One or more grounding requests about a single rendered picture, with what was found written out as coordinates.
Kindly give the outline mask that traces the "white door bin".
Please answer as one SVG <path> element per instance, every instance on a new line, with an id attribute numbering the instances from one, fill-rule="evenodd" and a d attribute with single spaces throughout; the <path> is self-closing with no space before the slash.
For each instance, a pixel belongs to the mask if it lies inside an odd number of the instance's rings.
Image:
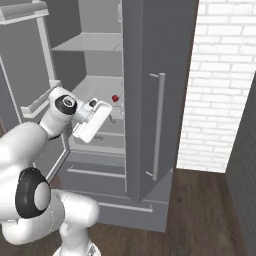
<path id="1" fill-rule="evenodd" d="M 29 106 L 21 107 L 23 117 L 29 119 L 36 117 L 48 105 L 49 94 L 58 86 L 61 86 L 60 80 L 50 80 L 50 88 L 44 94 L 42 94 Z"/>
<path id="2" fill-rule="evenodd" d="M 45 1 L 0 6 L 0 25 L 8 25 L 21 21 L 47 16 L 48 6 Z"/>

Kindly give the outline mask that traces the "grey open fridge door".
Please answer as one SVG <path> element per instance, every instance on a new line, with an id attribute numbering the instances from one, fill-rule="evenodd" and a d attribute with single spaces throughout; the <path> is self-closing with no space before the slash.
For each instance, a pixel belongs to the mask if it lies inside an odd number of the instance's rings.
<path id="1" fill-rule="evenodd" d="M 0 6 L 43 0 L 0 0 Z M 46 16 L 0 25 L 0 130 L 39 122 L 50 103 L 34 118 L 24 118 L 27 107 L 57 80 L 50 52 Z"/>

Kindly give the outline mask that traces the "white fridge shelf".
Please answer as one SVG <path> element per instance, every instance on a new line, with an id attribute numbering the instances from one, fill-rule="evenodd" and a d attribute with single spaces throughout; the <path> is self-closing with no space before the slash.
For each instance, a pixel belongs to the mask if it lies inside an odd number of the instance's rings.
<path id="1" fill-rule="evenodd" d="M 80 33 L 53 48 L 53 51 L 121 51 L 120 33 Z"/>

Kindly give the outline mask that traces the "grey fridge drawer front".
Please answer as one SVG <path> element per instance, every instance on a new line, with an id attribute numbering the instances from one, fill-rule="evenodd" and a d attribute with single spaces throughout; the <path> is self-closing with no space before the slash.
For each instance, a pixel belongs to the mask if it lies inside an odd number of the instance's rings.
<path id="1" fill-rule="evenodd" d="M 153 209 L 153 213 L 148 213 L 100 206 L 100 223 L 158 232 L 166 229 L 168 202 L 146 199 L 137 203 L 127 197 L 109 196 L 98 196 L 96 201 Z"/>
<path id="2" fill-rule="evenodd" d="M 119 166 L 65 161 L 58 171 L 61 187 L 66 190 L 125 197 L 125 178 L 112 178 L 67 172 L 68 168 L 124 174 Z"/>

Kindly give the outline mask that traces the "grey fridge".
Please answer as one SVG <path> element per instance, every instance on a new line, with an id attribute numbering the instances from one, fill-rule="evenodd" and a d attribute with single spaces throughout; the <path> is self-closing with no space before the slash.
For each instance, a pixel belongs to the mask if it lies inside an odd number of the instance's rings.
<path id="1" fill-rule="evenodd" d="M 35 166 L 46 179 L 61 187 L 58 171 L 65 161 L 119 166 L 126 175 L 125 112 L 120 115 L 118 105 L 124 103 L 123 17 L 118 19 L 118 4 L 122 0 L 43 0 L 49 14 L 46 28 L 55 75 L 61 86 L 79 99 L 99 99 L 110 104 L 112 111 L 90 142 L 83 142 L 74 134 L 76 121 L 58 138 L 49 142 L 35 160 Z M 53 48 L 80 33 L 120 33 L 121 51 L 53 51 Z M 112 96 L 118 95 L 117 102 Z M 143 200 L 169 203 L 174 168 Z M 110 196 L 67 190 L 93 199 Z"/>

